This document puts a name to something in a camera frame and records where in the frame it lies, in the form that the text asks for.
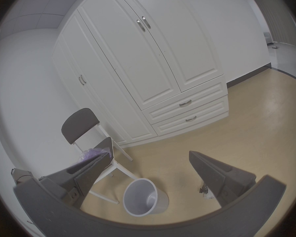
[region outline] tan floor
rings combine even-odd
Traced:
[[[256,174],[269,174],[287,184],[276,211],[256,236],[264,236],[296,199],[296,80],[268,69],[228,90],[229,117],[169,139],[127,148],[129,162],[116,159],[139,177],[152,180],[169,196],[169,207],[159,215],[133,217],[122,198],[132,181],[119,170],[92,190],[118,199],[118,205],[89,194],[81,209],[91,215],[133,224],[164,224],[193,219],[220,208],[215,199],[200,194],[202,181],[188,160],[190,150]]]

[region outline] gray curtain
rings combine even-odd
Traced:
[[[296,46],[296,26],[281,0],[255,0],[269,26],[273,41]]]

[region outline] white furniture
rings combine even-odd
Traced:
[[[216,50],[181,0],[84,0],[61,30],[53,61],[77,105],[122,147],[228,116]]]
[[[113,176],[112,172],[115,169],[119,169],[129,177],[133,179],[137,179],[137,177],[131,173],[129,170],[124,168],[121,164],[119,164],[114,158],[114,147],[116,147],[123,155],[125,155],[130,161],[133,159],[109,136],[109,134],[103,129],[100,125],[98,118],[94,115],[94,113],[89,108],[83,108],[72,114],[67,120],[64,122],[62,126],[62,134],[65,139],[72,145],[74,145],[80,152],[83,150],[76,144],[76,140],[79,139],[82,135],[84,135],[91,128],[95,127],[106,139],[104,139],[101,143],[99,143],[95,148],[109,148],[112,153],[110,165],[105,168],[105,170],[99,175],[97,180],[94,183],[102,180],[107,175]],[[97,192],[89,191],[91,194],[107,200],[109,202],[118,204],[118,200],[110,199],[109,197],[99,194]]]

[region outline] trash can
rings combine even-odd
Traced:
[[[130,215],[142,217],[164,212],[169,205],[169,198],[150,180],[138,178],[126,188],[123,204]]]

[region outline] metal handle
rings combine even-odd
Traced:
[[[137,19],[136,22],[139,24],[140,28],[145,32],[145,28],[143,27],[143,25],[141,24],[141,22]]]
[[[193,118],[190,118],[190,119],[186,119],[185,121],[186,121],[186,122],[190,122],[190,121],[192,121],[192,120],[194,120],[194,119],[196,119],[196,116],[193,117]]]
[[[80,80],[80,77],[78,77],[79,78],[79,82],[82,84],[82,85],[84,85],[84,83]]]
[[[192,103],[192,99],[189,100],[189,101],[187,101],[186,103],[179,104],[179,106],[180,106],[180,107],[183,107],[183,106],[188,105],[188,104],[190,104],[190,103]]]
[[[146,18],[144,16],[142,16],[143,21],[145,22],[146,26],[150,29],[150,24],[147,22]]]
[[[83,80],[83,77],[82,77],[82,75],[80,75],[80,77],[81,77],[81,79],[82,79],[82,81],[83,81],[84,83],[87,83],[85,80]]]

